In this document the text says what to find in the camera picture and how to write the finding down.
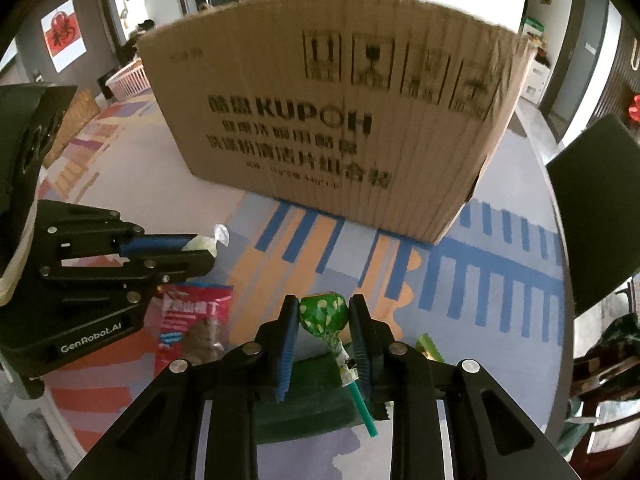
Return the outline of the woven straw mat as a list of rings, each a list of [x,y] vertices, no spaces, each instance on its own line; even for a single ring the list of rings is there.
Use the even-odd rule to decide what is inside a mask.
[[[52,148],[43,159],[43,166],[49,168],[62,154],[62,151],[85,125],[101,111],[90,89],[80,90],[72,99],[61,127],[58,129]]]

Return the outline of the black chair near basket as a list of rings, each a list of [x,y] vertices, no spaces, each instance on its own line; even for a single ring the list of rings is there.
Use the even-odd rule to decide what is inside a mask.
[[[111,88],[108,86],[107,81],[110,78],[112,78],[116,73],[117,73],[116,68],[112,68],[111,70],[108,70],[103,75],[99,76],[99,78],[96,80],[98,82],[98,85],[99,85],[99,88],[101,90],[102,96],[107,101],[111,101],[112,99],[114,99],[114,94],[113,94]]]

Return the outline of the red hawthorn snack pack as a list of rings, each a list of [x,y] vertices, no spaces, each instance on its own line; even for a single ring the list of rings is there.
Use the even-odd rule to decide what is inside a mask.
[[[172,361],[191,365],[220,360],[228,349],[231,286],[186,283],[163,286],[151,306],[160,310],[154,374]]]

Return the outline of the pale green candy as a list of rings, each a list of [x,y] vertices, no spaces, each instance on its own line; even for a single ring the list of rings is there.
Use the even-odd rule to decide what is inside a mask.
[[[219,245],[228,247],[230,243],[230,234],[226,226],[223,224],[215,224],[213,234],[211,236],[197,235],[184,244],[183,252],[195,252],[196,250],[207,250],[214,257],[217,255]]]

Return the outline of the dark green snack pack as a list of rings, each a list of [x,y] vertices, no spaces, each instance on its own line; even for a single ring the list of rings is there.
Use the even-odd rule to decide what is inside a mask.
[[[282,402],[266,399],[255,404],[258,444],[321,436],[362,423],[329,353],[293,364],[290,388]]]

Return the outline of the colourful patterned tablecloth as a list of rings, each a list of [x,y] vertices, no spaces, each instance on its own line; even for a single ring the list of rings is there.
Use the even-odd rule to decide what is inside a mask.
[[[232,344],[286,295],[361,294],[397,338],[428,335],[447,362],[477,360],[541,429],[559,431],[568,276],[544,166],[515,127],[433,246],[198,180],[149,93],[89,122],[41,196],[117,210],[151,233],[226,226],[230,243],[208,279],[233,290]]]

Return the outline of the yellow green candy pack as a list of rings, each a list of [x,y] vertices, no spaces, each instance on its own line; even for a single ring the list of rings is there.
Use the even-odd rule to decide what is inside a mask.
[[[428,360],[443,363],[445,359],[437,349],[436,344],[428,333],[421,335],[416,341],[416,350],[421,352]]]

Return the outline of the black chair right side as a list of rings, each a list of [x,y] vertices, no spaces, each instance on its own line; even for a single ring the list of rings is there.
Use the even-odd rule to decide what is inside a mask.
[[[546,168],[581,315],[639,272],[639,144],[604,116]]]

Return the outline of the green lollipop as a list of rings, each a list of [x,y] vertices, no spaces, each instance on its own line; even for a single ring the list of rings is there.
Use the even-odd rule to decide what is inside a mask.
[[[375,438],[378,430],[357,385],[359,375],[356,361],[346,351],[340,336],[349,320],[345,298],[337,292],[322,292],[303,297],[299,300],[298,320],[306,332],[328,346],[338,368],[342,386],[352,397],[369,436]]]

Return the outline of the brown cardboard box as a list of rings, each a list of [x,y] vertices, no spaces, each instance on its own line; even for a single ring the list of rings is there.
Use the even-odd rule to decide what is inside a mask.
[[[194,176],[431,244],[534,57],[516,32],[420,0],[241,0],[138,51]]]

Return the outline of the red ribbon bow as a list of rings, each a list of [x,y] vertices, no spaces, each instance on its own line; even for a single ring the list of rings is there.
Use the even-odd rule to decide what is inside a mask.
[[[640,96],[636,94],[631,106],[628,107],[628,116],[633,122],[640,122]]]

